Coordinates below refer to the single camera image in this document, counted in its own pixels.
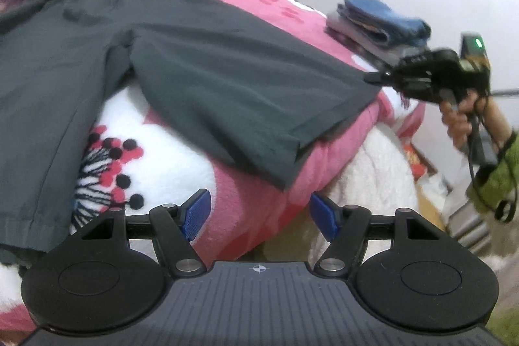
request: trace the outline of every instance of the person's hand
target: person's hand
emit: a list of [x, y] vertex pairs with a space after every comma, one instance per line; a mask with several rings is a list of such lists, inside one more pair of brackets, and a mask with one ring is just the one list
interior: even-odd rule
[[447, 125], [447, 134], [452, 138], [454, 147], [457, 149], [460, 149], [466, 143], [468, 135], [472, 132], [472, 126], [468, 122], [466, 114], [473, 112], [474, 108], [478, 113], [483, 113], [483, 120], [499, 147], [512, 135], [512, 129], [507, 119], [494, 99], [489, 97], [489, 104], [485, 107], [486, 100], [478, 100], [477, 98], [477, 93], [469, 93], [468, 97], [458, 105], [457, 112], [446, 101], [440, 104], [442, 122]]

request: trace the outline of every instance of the folded clothes stack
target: folded clothes stack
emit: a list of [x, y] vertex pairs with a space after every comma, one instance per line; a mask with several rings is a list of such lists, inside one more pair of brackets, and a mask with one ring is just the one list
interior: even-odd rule
[[423, 52], [431, 36], [422, 19], [399, 15], [380, 0], [344, 0], [328, 14], [326, 32], [378, 68]]

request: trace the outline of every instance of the blue gripper pad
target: blue gripper pad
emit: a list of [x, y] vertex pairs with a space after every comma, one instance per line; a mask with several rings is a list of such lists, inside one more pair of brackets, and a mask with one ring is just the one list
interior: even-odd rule
[[339, 231], [336, 209], [332, 208], [331, 204], [326, 204], [315, 192], [311, 195], [310, 216], [328, 242], [332, 242]]
[[191, 242], [211, 214], [211, 193], [207, 189], [199, 189], [179, 207], [179, 213], [181, 213], [180, 230]]

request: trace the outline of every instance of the bed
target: bed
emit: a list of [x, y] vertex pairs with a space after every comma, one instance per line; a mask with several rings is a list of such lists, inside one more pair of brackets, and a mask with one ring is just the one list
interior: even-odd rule
[[[0, 5], [9, 8], [19, 1], [0, 0]], [[324, 33], [322, 13], [296, 0], [222, 1], [350, 66], [373, 69]], [[385, 209], [374, 212], [390, 212], [402, 205], [404, 200], [395, 193], [405, 192], [410, 198], [406, 205], [413, 207], [416, 198], [413, 200], [409, 189], [412, 176], [398, 144], [399, 139], [414, 134], [424, 110], [421, 103], [404, 99], [392, 89], [383, 89], [377, 101], [346, 131], [333, 139], [318, 141], [295, 183], [289, 190], [280, 191], [258, 177], [219, 163], [164, 125], [150, 109], [139, 86], [130, 81], [105, 103], [92, 128], [77, 183], [71, 232], [114, 204], [123, 205], [127, 214], [144, 214], [159, 204], [180, 204], [199, 188], [206, 188], [212, 197], [211, 215], [193, 245], [204, 262], [210, 264], [216, 259], [236, 259], [272, 239], [296, 216], [303, 216], [300, 212], [316, 190], [328, 189], [339, 202], [366, 206], [386, 202]], [[112, 149], [120, 152], [115, 160], [107, 154]], [[346, 166], [354, 157], [357, 161]], [[373, 165], [374, 161], [380, 162], [381, 168]], [[367, 185], [381, 177], [386, 179], [377, 185], [377, 190]], [[402, 180], [406, 190], [401, 189]], [[307, 224], [308, 218], [298, 226]], [[303, 235], [298, 232], [295, 236], [298, 239]], [[311, 238], [313, 250], [322, 250], [322, 239], [315, 233]], [[0, 278], [11, 281], [0, 293], [0, 330], [29, 331], [32, 323], [21, 303], [17, 268], [2, 271], [5, 277]]]

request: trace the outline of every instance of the black circular disc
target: black circular disc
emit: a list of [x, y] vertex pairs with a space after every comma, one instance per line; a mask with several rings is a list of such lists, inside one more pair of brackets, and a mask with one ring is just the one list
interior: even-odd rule
[[484, 322], [497, 300], [497, 279], [462, 252], [384, 251], [360, 266], [356, 290], [372, 312], [412, 330], [455, 331]]
[[84, 261], [79, 251], [78, 258], [73, 251], [51, 253], [27, 272], [22, 296], [38, 325], [70, 333], [114, 330], [162, 298], [166, 280], [151, 258], [129, 248], [98, 251]]

